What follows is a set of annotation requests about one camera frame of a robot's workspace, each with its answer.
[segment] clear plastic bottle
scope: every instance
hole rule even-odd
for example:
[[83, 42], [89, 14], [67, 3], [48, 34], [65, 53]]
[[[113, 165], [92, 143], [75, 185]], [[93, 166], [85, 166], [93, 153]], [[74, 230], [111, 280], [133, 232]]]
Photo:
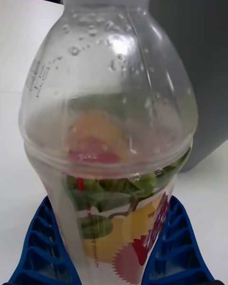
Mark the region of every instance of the clear plastic bottle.
[[64, 0], [19, 126], [83, 284], [139, 284], [197, 108], [149, 0]]

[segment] bottle label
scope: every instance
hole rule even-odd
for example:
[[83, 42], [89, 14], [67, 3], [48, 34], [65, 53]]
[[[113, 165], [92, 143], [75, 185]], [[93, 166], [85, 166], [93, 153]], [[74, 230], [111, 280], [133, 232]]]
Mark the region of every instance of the bottle label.
[[151, 197], [136, 202], [127, 203], [121, 193], [113, 193], [106, 196], [101, 207], [83, 203], [81, 179], [77, 181], [79, 195], [68, 184], [61, 204], [51, 199], [53, 207], [59, 208], [56, 218], [61, 236], [83, 284], [100, 285], [107, 280], [113, 285], [141, 283], [166, 220], [174, 180]]

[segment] water droplet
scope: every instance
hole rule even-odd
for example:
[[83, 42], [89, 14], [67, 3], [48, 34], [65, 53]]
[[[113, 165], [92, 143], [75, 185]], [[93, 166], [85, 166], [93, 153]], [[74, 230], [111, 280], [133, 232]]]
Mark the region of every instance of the water droplet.
[[125, 31], [126, 32], [130, 32], [132, 30], [132, 27], [130, 25], [127, 25], [126, 28], [125, 28]]
[[68, 24], [65, 24], [64, 26], [63, 26], [63, 30], [64, 30], [64, 33], [65, 34], [68, 34], [70, 31], [69, 31], [69, 25]]
[[103, 151], [108, 151], [108, 146], [107, 146], [106, 144], [103, 144], [103, 145], [102, 145], [102, 150], [103, 150]]
[[88, 23], [89, 19], [87, 17], [82, 17], [82, 18], [79, 19], [79, 22], [80, 23]]
[[96, 42], [99, 46], [103, 44], [103, 41], [102, 40], [97, 40]]
[[124, 19], [124, 15], [118, 14], [118, 18], [121, 19], [121, 20], [123, 20], [123, 19]]
[[107, 43], [108, 47], [110, 47], [112, 45], [112, 43], [111, 43], [111, 41], [109, 39], [107, 39], [106, 43]]
[[152, 108], [149, 109], [149, 116], [150, 116], [151, 118], [153, 117], [153, 109], [152, 109]]
[[112, 21], [107, 21], [104, 25], [105, 30], [109, 30], [113, 27], [114, 23]]
[[115, 26], [113, 27], [113, 30], [114, 30], [115, 32], [119, 32], [119, 31], [120, 31], [120, 27], [117, 26], [117, 25], [115, 25]]
[[97, 23], [102, 23], [102, 22], [105, 22], [105, 19], [104, 18], [97, 18], [96, 22]]
[[124, 57], [123, 57], [122, 54], [118, 54], [118, 55], [117, 55], [117, 58], [118, 58], [120, 61], [122, 61]]
[[147, 98], [144, 107], [146, 109], [150, 108], [152, 106], [151, 98]]
[[73, 56], [79, 55], [80, 52], [81, 52], [80, 49], [78, 49], [77, 47], [74, 47], [74, 46], [69, 49], [69, 53]]
[[96, 34], [97, 34], [97, 30], [96, 29], [92, 29], [92, 30], [89, 31], [90, 37], [95, 37]]
[[160, 148], [156, 148], [156, 149], [153, 150], [153, 152], [154, 152], [155, 154], [159, 154], [159, 153], [161, 152], [161, 150], [160, 150]]
[[110, 70], [113, 71], [113, 72], [116, 70], [114, 60], [111, 61], [109, 68], [110, 68]]

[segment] gray object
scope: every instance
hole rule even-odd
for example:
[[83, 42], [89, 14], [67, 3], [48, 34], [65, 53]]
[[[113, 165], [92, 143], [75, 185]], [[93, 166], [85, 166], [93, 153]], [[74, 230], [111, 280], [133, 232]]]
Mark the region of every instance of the gray object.
[[151, 0], [150, 12], [175, 45], [190, 76], [199, 111], [195, 167], [228, 137], [228, 1]]

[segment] white table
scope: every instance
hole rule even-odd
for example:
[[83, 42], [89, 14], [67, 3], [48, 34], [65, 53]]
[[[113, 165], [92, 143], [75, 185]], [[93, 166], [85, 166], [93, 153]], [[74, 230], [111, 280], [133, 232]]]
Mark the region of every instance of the white table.
[[[17, 266], [29, 223], [45, 197], [18, 130], [21, 92], [39, 45], [63, 11], [41, 0], [0, 0], [0, 284]], [[204, 260], [228, 284], [228, 142], [181, 174], [185, 206]]]

